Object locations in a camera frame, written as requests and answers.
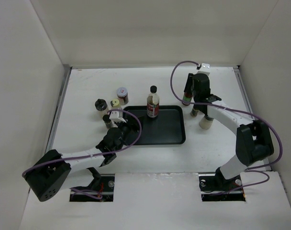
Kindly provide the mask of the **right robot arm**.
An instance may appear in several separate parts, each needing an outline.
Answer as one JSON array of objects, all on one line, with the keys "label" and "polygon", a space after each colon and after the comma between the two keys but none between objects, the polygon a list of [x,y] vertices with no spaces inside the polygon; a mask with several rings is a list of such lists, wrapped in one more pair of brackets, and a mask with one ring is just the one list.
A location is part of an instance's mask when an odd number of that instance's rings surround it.
[{"label": "right robot arm", "polygon": [[235,155],[216,170],[214,184],[226,189],[232,179],[248,166],[274,153],[269,127],[261,120],[253,120],[231,111],[222,99],[211,93],[209,77],[204,73],[192,74],[187,78],[184,92],[192,95],[193,110],[202,112],[200,127],[209,129],[213,120],[219,121],[236,136]]}]

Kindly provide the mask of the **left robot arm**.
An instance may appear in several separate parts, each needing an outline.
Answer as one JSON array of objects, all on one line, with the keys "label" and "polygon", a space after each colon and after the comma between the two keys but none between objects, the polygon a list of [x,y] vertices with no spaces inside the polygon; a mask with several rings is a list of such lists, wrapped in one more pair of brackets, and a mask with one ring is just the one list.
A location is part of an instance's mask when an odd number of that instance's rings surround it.
[{"label": "left robot arm", "polygon": [[97,168],[110,164],[118,152],[134,145],[142,130],[142,119],[130,115],[110,128],[94,148],[70,154],[52,149],[22,176],[41,202],[67,188],[75,194],[101,200],[102,176]]}]

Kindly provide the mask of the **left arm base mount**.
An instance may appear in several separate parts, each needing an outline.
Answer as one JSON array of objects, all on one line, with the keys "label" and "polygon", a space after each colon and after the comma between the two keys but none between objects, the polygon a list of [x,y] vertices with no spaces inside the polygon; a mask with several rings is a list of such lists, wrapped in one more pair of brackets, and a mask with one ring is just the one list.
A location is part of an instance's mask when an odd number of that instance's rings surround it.
[{"label": "left arm base mount", "polygon": [[115,174],[100,174],[95,168],[86,169],[91,181],[70,190],[70,202],[113,202]]}]

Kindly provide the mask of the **small black-cap spice bottle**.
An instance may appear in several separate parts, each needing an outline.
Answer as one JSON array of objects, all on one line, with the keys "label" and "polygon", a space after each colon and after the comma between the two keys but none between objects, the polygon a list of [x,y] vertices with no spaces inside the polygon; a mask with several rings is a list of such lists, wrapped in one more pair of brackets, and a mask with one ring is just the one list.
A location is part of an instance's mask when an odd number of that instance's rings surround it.
[{"label": "small black-cap spice bottle", "polygon": [[191,117],[196,117],[198,115],[198,112],[199,112],[198,108],[193,106],[191,111],[190,111],[190,116]]}]

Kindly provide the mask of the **yellow-cap red sauce bottle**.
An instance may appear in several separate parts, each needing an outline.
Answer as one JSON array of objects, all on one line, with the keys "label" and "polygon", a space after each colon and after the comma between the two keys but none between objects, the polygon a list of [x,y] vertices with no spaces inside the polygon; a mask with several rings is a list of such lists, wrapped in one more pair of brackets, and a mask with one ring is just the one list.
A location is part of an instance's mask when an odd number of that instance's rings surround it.
[{"label": "yellow-cap red sauce bottle", "polygon": [[184,92],[182,100],[183,100],[182,104],[184,106],[188,106],[192,100],[192,93],[190,91]]}]

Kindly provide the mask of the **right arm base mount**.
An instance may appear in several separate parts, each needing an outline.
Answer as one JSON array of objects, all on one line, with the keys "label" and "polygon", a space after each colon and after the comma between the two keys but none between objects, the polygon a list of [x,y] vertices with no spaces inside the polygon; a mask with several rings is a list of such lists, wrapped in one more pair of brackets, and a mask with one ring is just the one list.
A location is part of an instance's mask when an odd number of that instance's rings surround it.
[{"label": "right arm base mount", "polygon": [[199,187],[203,202],[246,201],[242,188],[231,191],[242,185],[240,175],[225,182],[217,182],[215,175],[199,174]]}]

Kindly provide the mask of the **tall black-cap sauce bottle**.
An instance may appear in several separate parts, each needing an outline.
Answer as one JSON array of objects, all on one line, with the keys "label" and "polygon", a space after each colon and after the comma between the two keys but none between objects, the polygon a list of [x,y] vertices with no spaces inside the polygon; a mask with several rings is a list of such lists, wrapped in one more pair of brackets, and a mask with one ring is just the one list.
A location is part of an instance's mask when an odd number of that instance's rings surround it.
[{"label": "tall black-cap sauce bottle", "polygon": [[155,85],[150,87],[150,94],[147,97],[147,116],[156,118],[159,112],[159,95]]}]

